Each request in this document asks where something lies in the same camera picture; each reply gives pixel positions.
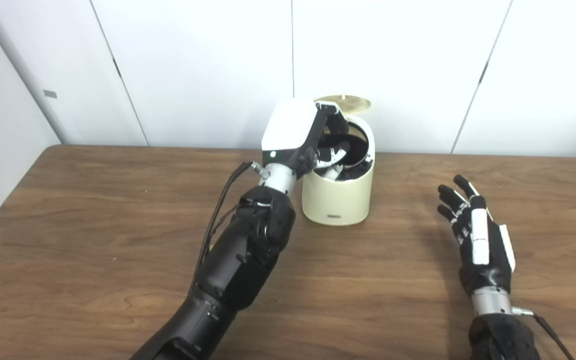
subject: wood grain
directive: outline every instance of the wood grain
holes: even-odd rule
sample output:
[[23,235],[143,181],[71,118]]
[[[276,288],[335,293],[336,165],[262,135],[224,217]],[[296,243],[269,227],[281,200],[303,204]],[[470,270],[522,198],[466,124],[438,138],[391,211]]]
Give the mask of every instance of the wood grain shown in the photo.
[[[0,208],[0,360],[127,359],[181,304],[226,178],[254,150],[53,146]],[[509,224],[512,301],[576,356],[576,159],[379,153],[368,219],[301,213],[216,360],[464,360],[473,318],[437,186]],[[225,207],[256,184],[245,173]],[[563,355],[531,319],[544,360]]]

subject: robotic hand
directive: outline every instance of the robotic hand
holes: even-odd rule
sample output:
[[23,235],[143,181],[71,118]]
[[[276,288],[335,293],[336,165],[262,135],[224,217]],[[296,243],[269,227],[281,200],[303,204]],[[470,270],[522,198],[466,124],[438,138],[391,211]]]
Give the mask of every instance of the robotic hand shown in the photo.
[[[188,296],[130,360],[210,358],[237,313],[253,303],[288,243],[295,222],[290,201],[295,182],[314,169],[334,166],[348,152],[348,143],[318,148],[325,128],[331,134],[348,132],[334,102],[293,98],[275,107],[263,134],[263,166],[247,162],[230,177],[206,230]],[[260,175],[259,184],[243,194],[210,249],[226,191],[249,167]]]
[[539,360],[533,333],[515,315],[537,316],[510,305],[515,255],[508,230],[493,221],[486,200],[468,180],[457,175],[454,182],[467,198],[442,184],[439,199],[448,207],[439,205],[437,211],[452,224],[461,254],[459,280],[475,310],[468,334],[471,359]]

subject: gold lid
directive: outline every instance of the gold lid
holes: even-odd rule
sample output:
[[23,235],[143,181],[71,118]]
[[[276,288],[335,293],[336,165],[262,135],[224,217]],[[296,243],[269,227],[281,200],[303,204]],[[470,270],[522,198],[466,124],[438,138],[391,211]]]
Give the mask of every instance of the gold lid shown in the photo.
[[341,112],[348,115],[364,112],[370,108],[370,101],[367,98],[354,95],[329,95],[315,101],[332,101],[339,105]]

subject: wire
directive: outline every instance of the wire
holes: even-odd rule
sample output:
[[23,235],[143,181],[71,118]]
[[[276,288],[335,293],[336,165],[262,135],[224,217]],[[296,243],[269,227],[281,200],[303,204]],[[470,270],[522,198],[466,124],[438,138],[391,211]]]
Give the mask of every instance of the wire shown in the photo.
[[553,328],[551,328],[551,326],[548,325],[546,319],[535,313],[532,314],[532,317],[535,319],[535,321],[537,321],[537,324],[541,325],[541,327],[544,330],[546,330],[546,333],[548,333],[548,335],[550,335],[550,337],[557,343],[561,351],[563,351],[563,353],[566,355],[566,358],[568,358],[568,360],[575,360],[575,358],[572,357],[572,355],[570,354],[570,351],[568,351],[568,349],[566,348],[566,345],[564,345],[562,340],[560,340],[560,337],[557,336],[555,330],[553,330]]
[[222,209],[222,204],[224,203],[224,199],[226,199],[226,194],[228,194],[228,189],[231,188],[231,185],[237,180],[240,175],[244,173],[244,171],[248,170],[252,166],[252,162],[242,162],[240,166],[233,171],[230,175],[228,180],[226,181],[226,185],[224,185],[221,194],[219,195],[219,200],[217,200],[217,206],[215,206],[214,211],[212,212],[212,216],[210,217],[210,221],[208,222],[208,227],[206,228],[206,232],[203,235],[203,241],[201,242],[201,249],[199,249],[199,258],[197,259],[197,265],[194,267],[194,274],[192,274],[192,283],[190,283],[190,289],[188,292],[191,292],[197,283],[197,271],[199,266],[204,262],[206,256],[208,255],[208,251],[210,251],[210,239],[215,234],[215,220],[217,219],[217,215],[219,215],[219,210]]
[[224,221],[226,221],[226,219],[228,218],[228,215],[232,214],[235,210],[239,209],[240,205],[236,204],[234,205],[230,210],[228,210],[226,212],[226,214],[224,214],[219,221],[217,221],[217,224],[214,226],[214,228],[212,229],[212,232],[210,233],[210,238],[213,238],[213,235],[215,235],[215,233],[217,232],[217,229],[219,229],[219,227],[222,225],[222,223]]

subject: cylindrical container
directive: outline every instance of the cylindrical container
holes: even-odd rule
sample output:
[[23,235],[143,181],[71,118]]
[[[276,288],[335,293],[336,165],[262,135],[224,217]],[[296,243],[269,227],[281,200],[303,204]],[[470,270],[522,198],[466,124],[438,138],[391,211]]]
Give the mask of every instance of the cylindrical container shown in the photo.
[[370,196],[375,171],[375,138],[370,126],[361,118],[346,114],[351,146],[341,163],[346,173],[338,180],[324,178],[313,171],[303,177],[301,203],[303,213],[324,225],[344,226],[361,223],[370,210]]

